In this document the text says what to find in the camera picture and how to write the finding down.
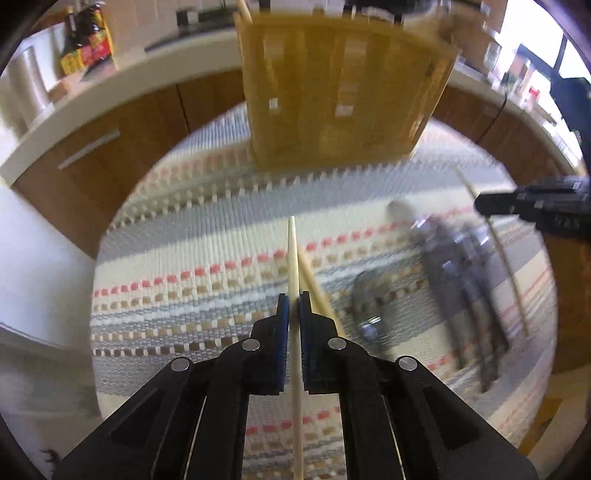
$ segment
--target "white countertop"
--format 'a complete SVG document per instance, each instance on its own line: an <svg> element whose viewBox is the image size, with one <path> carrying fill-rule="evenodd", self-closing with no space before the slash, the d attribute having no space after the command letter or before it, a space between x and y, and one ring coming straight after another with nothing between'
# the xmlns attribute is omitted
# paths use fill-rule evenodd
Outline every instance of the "white countertop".
<svg viewBox="0 0 591 480"><path fill-rule="evenodd" d="M30 126L13 152L0 164L0 176L12 185L46 151L82 125L103 113L146 93L212 72L222 72L242 64L234 30L205 34L178 41L145 53L130 50L115 59L114 66L97 69L89 79L74 85L69 94L46 109ZM502 105L504 95L471 76L454 69L449 84ZM565 168L574 169L550 134L526 111L513 102L506 109L519 115Z"/></svg>

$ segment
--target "kitchen cabinet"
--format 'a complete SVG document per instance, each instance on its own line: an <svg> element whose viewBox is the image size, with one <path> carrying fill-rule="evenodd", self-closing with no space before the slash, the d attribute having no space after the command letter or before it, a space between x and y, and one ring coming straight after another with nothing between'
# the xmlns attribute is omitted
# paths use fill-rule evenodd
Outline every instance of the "kitchen cabinet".
<svg viewBox="0 0 591 480"><path fill-rule="evenodd" d="M517 184L566 174L527 123L509 112L499 115L478 145L505 165Z"/></svg>
<svg viewBox="0 0 591 480"><path fill-rule="evenodd" d="M203 125L244 101L242 70L215 73L178 86L189 131Z"/></svg>
<svg viewBox="0 0 591 480"><path fill-rule="evenodd" d="M189 130L176 86L82 126L47 151L14 187L92 258L137 182Z"/></svg>
<svg viewBox="0 0 591 480"><path fill-rule="evenodd" d="M441 94L433 118L477 142L495 120L501 108L448 85Z"/></svg>

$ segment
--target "woven rug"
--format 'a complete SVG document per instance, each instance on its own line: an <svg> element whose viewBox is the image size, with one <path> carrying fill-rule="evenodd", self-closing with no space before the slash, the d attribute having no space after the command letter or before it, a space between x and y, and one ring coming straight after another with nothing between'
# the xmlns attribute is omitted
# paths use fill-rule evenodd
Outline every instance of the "woven rug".
<svg viewBox="0 0 591 480"><path fill-rule="evenodd" d="M137 185L104 236L91 319L103 416L176 356L215 357L274 312L278 294L287 292L287 217L294 215L298 242L348 337L363 345L352 322L354 279L366 270L393 268L389 358L418 358L518 445L544 394L556 342L556 294L541 237L518 219L494 220L510 271L495 252L489 279L512 348L502 358L500 379L481 393L475 340L466 333L470 362L458 371L409 233L416 219L430 215L452 229L483 225L453 167L480 191L514 187L503 166L436 121L404 161L330 171L259 174L248 138L244 105L191 134ZM477 312L481 303L474 305ZM466 312L458 306L453 314L470 332ZM246 480L291 475L287 396L250 400ZM338 398L304 400L307 478L346 476Z"/></svg>

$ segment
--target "silver handle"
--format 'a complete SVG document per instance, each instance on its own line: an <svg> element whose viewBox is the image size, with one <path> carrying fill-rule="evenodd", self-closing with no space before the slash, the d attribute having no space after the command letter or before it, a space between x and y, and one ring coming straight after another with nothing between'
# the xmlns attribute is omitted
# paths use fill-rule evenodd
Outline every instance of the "silver handle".
<svg viewBox="0 0 591 480"><path fill-rule="evenodd" d="M119 128L115 128L112 132L103 135L100 138L97 138L94 142L89 143L85 147L82 147L76 153L70 155L67 159L65 159L62 163L58 165L58 170L63 170L66 167L72 165L75 161L80 160L85 155L88 155L90 152L96 150L103 145L106 145L109 142L119 138L121 136L121 132L119 132Z"/></svg>

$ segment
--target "wooden chopstick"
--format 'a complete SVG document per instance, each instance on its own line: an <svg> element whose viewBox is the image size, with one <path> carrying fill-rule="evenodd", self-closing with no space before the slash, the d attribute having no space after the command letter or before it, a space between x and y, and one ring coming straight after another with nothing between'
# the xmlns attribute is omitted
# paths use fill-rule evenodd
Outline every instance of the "wooden chopstick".
<svg viewBox="0 0 591 480"><path fill-rule="evenodd" d="M244 17L245 22L252 23L251 9L248 8L245 0L237 0L236 5L240 10L241 15Z"/></svg>
<svg viewBox="0 0 591 480"><path fill-rule="evenodd" d="M453 169L456 172L456 175L458 176L458 178L462 181L462 183L466 187L466 190L468 190L468 192L470 193L472 200L476 200L476 197L478 197L478 192L476 191L476 188L474 187L472 182L470 182L470 180L468 180L468 178L464 175L464 172L462 172L462 170L460 170L460 168L458 168L458 166L454 165ZM505 250L503 249L503 245L501 243L501 239L499 238L499 235L497 235L496 230L492 226L491 219L485 217L484 220L488 226L489 232L491 233L491 237L495 243L496 250L499 252L499 256L501 257L501 261L503 262L503 265L505 266L507 272L509 273L509 282L511 283L511 289L513 290L513 294L515 295L515 301L517 303L517 310L519 312L519 320L521 322L521 327L523 328L525 336L529 337L530 336L530 329L529 329L529 326L527 325L527 315L525 313L525 306L523 305L523 299L521 298L521 295L519 293L519 288L517 287L517 281L515 280L515 274L513 273L513 270L511 269L511 264L509 263L509 258L507 257L507 254L505 253Z"/></svg>
<svg viewBox="0 0 591 480"><path fill-rule="evenodd" d="M304 439L302 433L301 398L304 391L301 376L300 273L296 239L296 219L289 218L287 228L287 294L290 298L290 382L291 382L291 434L293 438L294 480L304 478Z"/></svg>
<svg viewBox="0 0 591 480"><path fill-rule="evenodd" d="M316 275L314 274L314 267L310 263L308 256L304 249L298 247L297 249L298 265L300 267L300 274L306 281L307 287L310 289L311 296L314 303L318 306L319 313L325 317L331 318L335 321L336 331L340 337L346 338L343 325L340 322L334 308L330 304L330 300L324 290L318 283Z"/></svg>

